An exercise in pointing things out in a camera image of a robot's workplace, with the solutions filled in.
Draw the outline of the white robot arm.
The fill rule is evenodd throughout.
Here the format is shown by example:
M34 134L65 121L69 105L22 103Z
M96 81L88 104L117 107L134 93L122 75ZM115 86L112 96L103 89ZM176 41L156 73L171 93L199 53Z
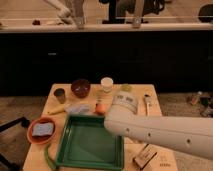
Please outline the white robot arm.
M104 119L115 135L213 160L213 119L199 117L140 116L138 100L118 91Z

